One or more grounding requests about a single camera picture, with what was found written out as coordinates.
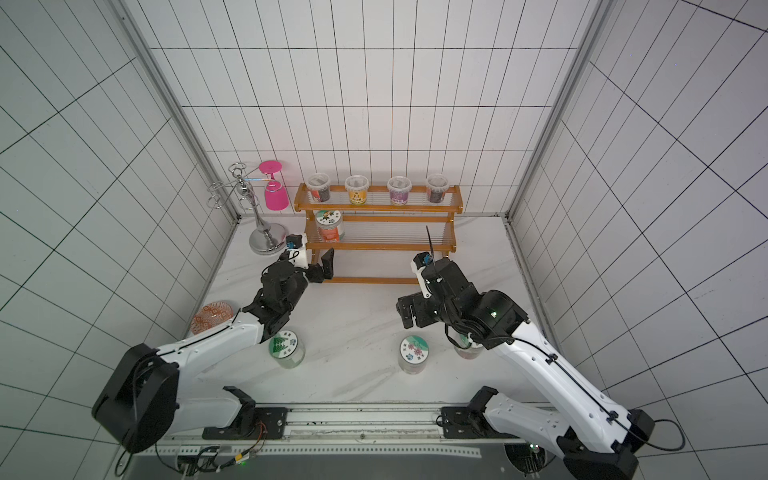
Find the jar with flower lid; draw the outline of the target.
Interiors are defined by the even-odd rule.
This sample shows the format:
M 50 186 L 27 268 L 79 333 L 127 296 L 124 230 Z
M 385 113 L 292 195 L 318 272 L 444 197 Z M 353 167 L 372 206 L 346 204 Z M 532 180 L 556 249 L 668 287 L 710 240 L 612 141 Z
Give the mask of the jar with flower lid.
M 324 242 L 340 242 L 344 236 L 343 214 L 339 210 L 320 210 L 315 212 L 318 233 Z

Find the jar with pink floral lid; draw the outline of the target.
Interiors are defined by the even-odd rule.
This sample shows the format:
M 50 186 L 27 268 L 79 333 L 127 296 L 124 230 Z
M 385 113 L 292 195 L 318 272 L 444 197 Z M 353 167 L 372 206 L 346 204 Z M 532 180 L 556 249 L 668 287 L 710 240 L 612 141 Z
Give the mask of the jar with pink floral lid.
M 429 345 L 422 337 L 407 336 L 401 341 L 398 353 L 400 368 L 407 374 L 416 375 L 422 372 L 427 364 Z

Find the jar with red strawberry lid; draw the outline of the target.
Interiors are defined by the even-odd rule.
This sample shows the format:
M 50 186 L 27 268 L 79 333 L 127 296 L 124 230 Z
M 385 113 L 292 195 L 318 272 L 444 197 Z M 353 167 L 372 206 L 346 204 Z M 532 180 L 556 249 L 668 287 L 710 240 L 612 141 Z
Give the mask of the jar with red strawberry lid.
M 480 356 L 485 350 L 482 344 L 472 342 L 468 337 L 460 335 L 454 346 L 456 353 L 467 360 L 472 360 Z

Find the clear cup with dark seeds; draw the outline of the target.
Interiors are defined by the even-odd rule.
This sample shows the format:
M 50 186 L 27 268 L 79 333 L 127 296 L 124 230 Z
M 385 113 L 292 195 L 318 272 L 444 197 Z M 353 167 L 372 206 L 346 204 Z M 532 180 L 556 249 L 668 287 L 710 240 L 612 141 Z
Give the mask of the clear cup with dark seeds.
M 326 203 L 331 197 L 331 179 L 325 173 L 314 173 L 306 181 L 306 188 L 313 203 Z

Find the clear cup with yellow label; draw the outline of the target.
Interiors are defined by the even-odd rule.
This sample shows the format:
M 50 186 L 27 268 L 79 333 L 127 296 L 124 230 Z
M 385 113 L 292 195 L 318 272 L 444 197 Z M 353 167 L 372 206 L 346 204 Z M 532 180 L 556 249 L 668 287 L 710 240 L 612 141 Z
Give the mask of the clear cup with yellow label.
M 360 206 L 367 203 L 370 181 L 366 176 L 351 175 L 346 178 L 344 186 L 349 197 L 349 202 L 352 205 Z

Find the jar with green tree lid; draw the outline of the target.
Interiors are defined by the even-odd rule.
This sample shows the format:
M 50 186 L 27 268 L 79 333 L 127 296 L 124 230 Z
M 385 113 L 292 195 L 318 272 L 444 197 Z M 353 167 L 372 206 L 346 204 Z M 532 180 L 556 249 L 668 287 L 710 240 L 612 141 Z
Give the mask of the jar with green tree lid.
M 298 367 L 305 358 L 305 345 L 292 330 L 282 330 L 270 339 L 270 356 L 285 369 Z

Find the clear cup with purple label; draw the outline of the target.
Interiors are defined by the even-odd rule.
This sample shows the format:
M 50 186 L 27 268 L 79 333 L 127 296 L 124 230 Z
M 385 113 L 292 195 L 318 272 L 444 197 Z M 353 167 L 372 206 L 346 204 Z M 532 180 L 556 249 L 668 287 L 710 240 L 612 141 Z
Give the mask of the clear cup with purple label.
M 394 176 L 388 180 L 387 189 L 390 202 L 396 206 L 404 206 L 408 203 L 412 182 L 405 176 Z

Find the small clear seed cup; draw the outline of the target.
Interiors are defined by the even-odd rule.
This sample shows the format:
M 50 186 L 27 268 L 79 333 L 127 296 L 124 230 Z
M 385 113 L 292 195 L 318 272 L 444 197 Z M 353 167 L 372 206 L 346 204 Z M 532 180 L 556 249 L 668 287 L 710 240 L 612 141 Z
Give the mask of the small clear seed cup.
M 432 204 L 443 202 L 446 192 L 450 188 L 450 182 L 442 174 L 431 174 L 426 178 L 427 200 Z

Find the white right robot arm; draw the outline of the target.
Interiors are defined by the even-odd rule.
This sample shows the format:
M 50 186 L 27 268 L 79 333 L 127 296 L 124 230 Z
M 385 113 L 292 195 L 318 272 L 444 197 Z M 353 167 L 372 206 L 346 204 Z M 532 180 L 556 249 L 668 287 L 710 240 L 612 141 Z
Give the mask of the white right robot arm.
M 557 352 L 514 300 L 498 290 L 479 292 L 451 259 L 422 252 L 411 269 L 420 290 L 397 301 L 404 327 L 443 323 L 510 362 L 553 407 L 527 406 L 483 387 L 468 406 L 479 434 L 526 440 L 559 457 L 576 479 L 634 476 L 636 453 L 655 427 L 648 414 L 603 394 Z

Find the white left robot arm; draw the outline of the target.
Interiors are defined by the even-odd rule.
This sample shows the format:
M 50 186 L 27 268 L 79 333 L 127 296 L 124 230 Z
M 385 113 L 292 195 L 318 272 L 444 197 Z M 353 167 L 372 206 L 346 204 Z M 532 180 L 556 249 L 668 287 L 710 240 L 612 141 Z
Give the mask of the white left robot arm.
M 307 287 L 333 278 L 334 257 L 329 250 L 320 263 L 301 267 L 282 255 L 263 270 L 254 300 L 232 319 L 176 343 L 131 347 L 95 401 L 93 419 L 129 453 L 199 428 L 252 433 L 255 402 L 242 390 L 228 386 L 223 396 L 193 398 L 188 387 L 207 368 L 275 337 Z

